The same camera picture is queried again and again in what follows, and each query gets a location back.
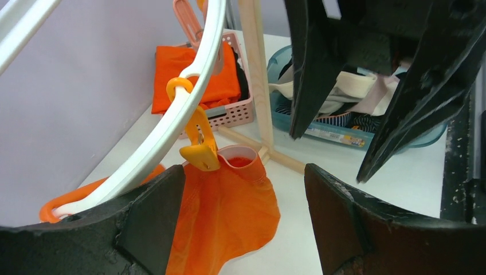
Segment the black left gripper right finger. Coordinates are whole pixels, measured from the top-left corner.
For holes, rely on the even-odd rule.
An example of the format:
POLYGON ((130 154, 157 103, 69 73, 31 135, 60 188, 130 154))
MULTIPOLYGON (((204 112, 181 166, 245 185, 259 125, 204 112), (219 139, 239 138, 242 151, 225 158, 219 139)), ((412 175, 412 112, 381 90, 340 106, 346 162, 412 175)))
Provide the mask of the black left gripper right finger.
POLYGON ((324 274, 484 274, 485 226, 402 209, 319 166, 305 193, 324 274))

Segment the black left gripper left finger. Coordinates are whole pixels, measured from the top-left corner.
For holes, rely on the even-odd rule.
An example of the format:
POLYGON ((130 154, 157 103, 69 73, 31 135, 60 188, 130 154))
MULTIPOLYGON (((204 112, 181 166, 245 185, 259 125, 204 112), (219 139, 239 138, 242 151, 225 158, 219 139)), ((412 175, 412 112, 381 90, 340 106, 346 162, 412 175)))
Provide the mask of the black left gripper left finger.
POLYGON ((165 274, 185 185, 181 165, 58 223, 1 228, 2 274, 165 274))

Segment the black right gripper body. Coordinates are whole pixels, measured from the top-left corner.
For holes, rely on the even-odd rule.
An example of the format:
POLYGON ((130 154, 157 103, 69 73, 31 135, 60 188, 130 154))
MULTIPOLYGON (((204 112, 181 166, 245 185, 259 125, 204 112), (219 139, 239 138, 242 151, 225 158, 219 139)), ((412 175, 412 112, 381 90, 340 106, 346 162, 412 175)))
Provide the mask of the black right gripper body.
POLYGON ((349 66, 387 76, 413 59, 432 2, 337 1, 339 18, 320 4, 321 72, 337 76, 349 66))

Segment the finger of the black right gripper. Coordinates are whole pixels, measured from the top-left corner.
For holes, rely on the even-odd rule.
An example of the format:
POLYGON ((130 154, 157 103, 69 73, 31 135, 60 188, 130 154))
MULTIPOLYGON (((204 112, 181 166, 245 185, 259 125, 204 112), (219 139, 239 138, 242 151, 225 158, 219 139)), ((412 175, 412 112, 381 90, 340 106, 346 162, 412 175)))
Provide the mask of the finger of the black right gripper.
POLYGON ((322 1, 285 1, 292 44, 293 104, 289 135, 303 136, 344 66, 322 1))
POLYGON ((484 1, 431 3, 413 61, 357 174, 359 183, 414 139, 458 114, 484 52, 484 1))

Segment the orange underwear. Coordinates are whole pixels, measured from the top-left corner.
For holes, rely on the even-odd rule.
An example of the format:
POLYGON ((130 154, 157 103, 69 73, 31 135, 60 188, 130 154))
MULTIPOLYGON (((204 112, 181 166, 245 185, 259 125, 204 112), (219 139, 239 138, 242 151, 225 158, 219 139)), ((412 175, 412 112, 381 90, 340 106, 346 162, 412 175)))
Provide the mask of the orange underwear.
POLYGON ((243 145, 218 151, 220 168, 183 165, 186 180, 167 274, 218 274, 276 234, 280 210, 258 153, 243 145))

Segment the white round clip hanger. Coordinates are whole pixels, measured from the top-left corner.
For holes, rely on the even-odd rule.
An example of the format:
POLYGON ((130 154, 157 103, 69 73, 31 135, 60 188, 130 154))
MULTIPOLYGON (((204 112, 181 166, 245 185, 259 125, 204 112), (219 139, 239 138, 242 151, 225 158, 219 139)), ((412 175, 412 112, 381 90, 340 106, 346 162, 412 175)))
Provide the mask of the white round clip hanger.
POLYGON ((38 222, 152 103, 171 1, 62 1, 1 75, 1 225, 38 222))

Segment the beige grey underwear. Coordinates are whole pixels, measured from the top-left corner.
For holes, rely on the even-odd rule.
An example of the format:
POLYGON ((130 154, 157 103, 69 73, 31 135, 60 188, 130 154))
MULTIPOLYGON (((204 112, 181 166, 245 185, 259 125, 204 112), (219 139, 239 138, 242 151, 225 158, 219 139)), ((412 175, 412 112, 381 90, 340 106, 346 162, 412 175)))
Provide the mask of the beige grey underwear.
MULTIPOLYGON (((293 100, 293 66, 284 71, 277 83, 270 83, 269 91, 278 91, 286 99, 293 100)), ((378 77, 374 74, 361 75, 341 71, 336 84, 320 107, 318 114, 330 115, 344 106, 345 103, 358 103, 364 99, 378 77)))

